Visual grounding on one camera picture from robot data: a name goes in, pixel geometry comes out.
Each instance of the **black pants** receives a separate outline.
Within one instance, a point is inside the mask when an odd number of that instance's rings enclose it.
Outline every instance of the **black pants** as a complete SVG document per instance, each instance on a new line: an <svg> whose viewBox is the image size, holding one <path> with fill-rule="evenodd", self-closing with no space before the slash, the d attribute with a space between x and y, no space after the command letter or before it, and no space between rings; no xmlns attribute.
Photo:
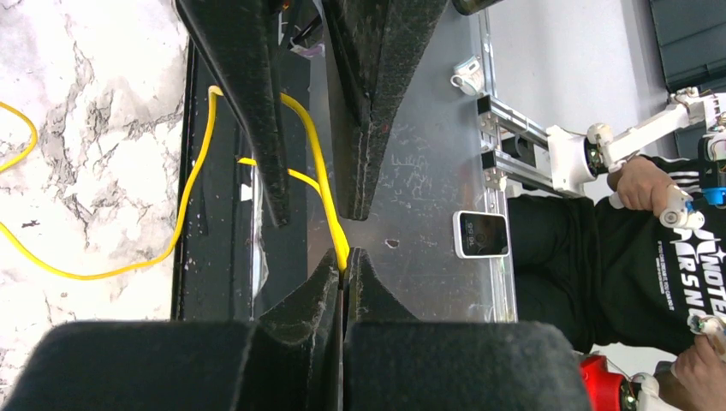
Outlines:
<svg viewBox="0 0 726 411"><path fill-rule="evenodd" d="M554 325L574 349L589 352L599 274L594 204L521 196L509 201L509 229L520 320Z"/></svg>

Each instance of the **marble surface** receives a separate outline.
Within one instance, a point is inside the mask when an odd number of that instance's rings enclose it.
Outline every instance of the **marble surface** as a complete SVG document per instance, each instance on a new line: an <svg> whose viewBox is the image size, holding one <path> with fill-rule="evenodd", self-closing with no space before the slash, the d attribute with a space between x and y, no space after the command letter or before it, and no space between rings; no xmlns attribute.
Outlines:
<svg viewBox="0 0 726 411"><path fill-rule="evenodd" d="M159 255L176 219L187 35L171 0L0 0L0 100L39 130L0 175L0 221L65 271ZM28 139L0 110L0 164ZM167 319L172 261L54 277L0 237L0 403L54 325Z"/></svg>

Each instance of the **person's hand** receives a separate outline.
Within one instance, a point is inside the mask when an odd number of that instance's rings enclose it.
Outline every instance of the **person's hand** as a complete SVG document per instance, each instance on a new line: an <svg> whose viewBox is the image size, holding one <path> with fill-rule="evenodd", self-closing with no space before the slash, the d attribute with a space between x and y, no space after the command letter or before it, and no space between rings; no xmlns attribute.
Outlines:
<svg viewBox="0 0 726 411"><path fill-rule="evenodd" d="M617 195L629 210L653 211L656 217L668 206L668 186L673 179L643 157L628 161L620 170Z"/></svg>
<svg viewBox="0 0 726 411"><path fill-rule="evenodd" d="M726 364L716 355L706 336L678 355L675 375L700 411L726 410Z"/></svg>

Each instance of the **gray table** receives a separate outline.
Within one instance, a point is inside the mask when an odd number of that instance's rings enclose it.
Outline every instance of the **gray table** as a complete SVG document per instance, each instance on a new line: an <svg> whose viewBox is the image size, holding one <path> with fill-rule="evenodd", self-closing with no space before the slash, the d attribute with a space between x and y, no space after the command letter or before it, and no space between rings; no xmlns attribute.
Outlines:
<svg viewBox="0 0 726 411"><path fill-rule="evenodd" d="M383 283L417 317L450 321L515 321L511 258L470 259L454 253L456 211L507 214L500 191L485 187L476 99L452 87L452 68L482 57L494 93L488 16L448 9L438 23L393 125L371 216L343 220L351 247L364 247ZM324 59L312 61L311 114L332 178ZM308 174L315 175L312 158ZM308 191L309 272L331 247L319 197Z"/></svg>

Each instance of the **smartphone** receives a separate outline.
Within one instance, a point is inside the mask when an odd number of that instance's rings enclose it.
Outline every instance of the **smartphone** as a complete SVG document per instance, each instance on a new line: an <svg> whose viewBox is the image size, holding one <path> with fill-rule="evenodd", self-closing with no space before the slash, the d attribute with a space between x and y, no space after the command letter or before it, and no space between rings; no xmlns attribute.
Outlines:
<svg viewBox="0 0 726 411"><path fill-rule="evenodd" d="M454 249L460 259L490 259L509 255L509 226L501 214L457 211Z"/></svg>

